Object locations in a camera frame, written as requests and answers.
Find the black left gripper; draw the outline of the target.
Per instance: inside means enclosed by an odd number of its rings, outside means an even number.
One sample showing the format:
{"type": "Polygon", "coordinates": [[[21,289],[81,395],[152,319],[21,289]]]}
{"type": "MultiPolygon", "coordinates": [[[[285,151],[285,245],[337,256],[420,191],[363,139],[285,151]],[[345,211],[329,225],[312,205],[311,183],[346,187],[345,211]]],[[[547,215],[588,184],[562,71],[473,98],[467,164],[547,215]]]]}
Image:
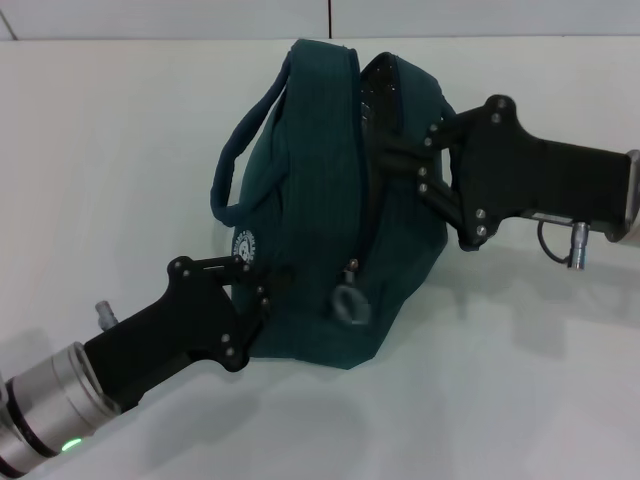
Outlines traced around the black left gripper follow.
{"type": "Polygon", "coordinates": [[[194,260],[167,267],[168,287],[152,305],[87,341],[84,350],[107,397],[136,406],[145,393],[189,365],[211,360],[228,372],[246,367],[270,315],[268,291],[289,288],[289,267],[258,269],[240,256],[194,260]],[[252,291],[238,311],[227,285],[252,291]]]}

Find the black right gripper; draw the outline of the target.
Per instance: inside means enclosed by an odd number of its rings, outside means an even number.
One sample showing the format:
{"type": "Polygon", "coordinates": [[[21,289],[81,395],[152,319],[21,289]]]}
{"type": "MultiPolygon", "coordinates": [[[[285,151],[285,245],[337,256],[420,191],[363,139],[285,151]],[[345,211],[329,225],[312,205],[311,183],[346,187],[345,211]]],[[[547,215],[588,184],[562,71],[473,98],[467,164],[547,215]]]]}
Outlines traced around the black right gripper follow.
{"type": "Polygon", "coordinates": [[[629,236],[639,213],[639,153],[612,152],[535,137],[515,102],[493,95],[484,105],[427,125],[381,134],[381,165],[411,176],[417,195],[476,249],[508,218],[584,222],[611,242],[629,236]],[[453,187],[435,156],[454,152],[453,187]]]}

